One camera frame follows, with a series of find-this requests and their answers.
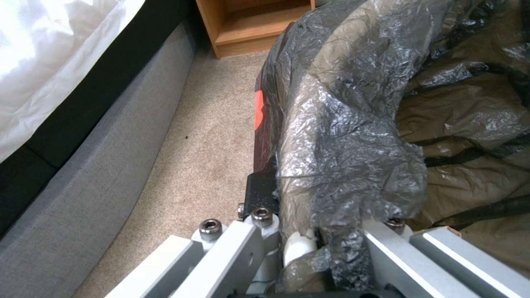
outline beige carpet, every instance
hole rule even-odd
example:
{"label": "beige carpet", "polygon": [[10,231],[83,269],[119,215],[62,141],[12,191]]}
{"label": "beige carpet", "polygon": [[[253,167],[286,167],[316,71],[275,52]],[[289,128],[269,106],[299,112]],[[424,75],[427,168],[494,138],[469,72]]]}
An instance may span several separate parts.
{"label": "beige carpet", "polygon": [[237,219],[252,172],[254,82],[267,52],[197,54],[166,139],[129,219],[74,297],[103,297],[169,235]]}

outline orange label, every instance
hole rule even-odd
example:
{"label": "orange label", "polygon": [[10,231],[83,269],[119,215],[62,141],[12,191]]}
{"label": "orange label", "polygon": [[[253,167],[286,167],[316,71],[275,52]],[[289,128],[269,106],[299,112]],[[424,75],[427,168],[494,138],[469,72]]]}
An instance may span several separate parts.
{"label": "orange label", "polygon": [[258,127],[260,127],[261,123],[263,122],[263,111],[261,110],[263,108],[263,91],[257,90],[254,99],[256,101],[256,116],[254,119],[254,130],[256,130],[258,129]]}

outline wooden cabinet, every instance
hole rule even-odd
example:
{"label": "wooden cabinet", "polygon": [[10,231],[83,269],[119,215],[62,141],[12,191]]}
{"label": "wooden cabinet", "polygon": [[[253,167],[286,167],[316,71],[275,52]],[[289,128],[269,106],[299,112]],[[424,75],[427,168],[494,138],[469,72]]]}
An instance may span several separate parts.
{"label": "wooden cabinet", "polygon": [[270,49],[315,0],[196,0],[218,59]]}

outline crumpled plastic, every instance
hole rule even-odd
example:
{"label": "crumpled plastic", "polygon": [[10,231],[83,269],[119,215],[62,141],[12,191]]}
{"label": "crumpled plastic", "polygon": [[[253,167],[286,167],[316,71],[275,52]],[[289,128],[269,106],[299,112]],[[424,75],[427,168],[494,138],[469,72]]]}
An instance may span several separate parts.
{"label": "crumpled plastic", "polygon": [[330,2],[279,37],[261,72],[266,123],[282,120],[269,146],[282,234],[320,229],[339,289],[370,288],[361,219],[409,217],[425,201],[421,148],[400,139],[394,118],[451,3]]}
{"label": "crumpled plastic", "polygon": [[428,200],[408,224],[450,225],[530,277],[530,1],[481,3],[464,13],[484,16],[479,30],[449,32],[465,38],[431,56],[397,112],[428,168]]}
{"label": "crumpled plastic", "polygon": [[284,240],[315,230],[323,246],[283,289],[329,271],[370,287],[365,217],[456,223],[530,272],[524,240],[507,247],[528,233],[529,39],[528,0],[336,0],[280,36],[257,81],[258,156],[278,160]]}

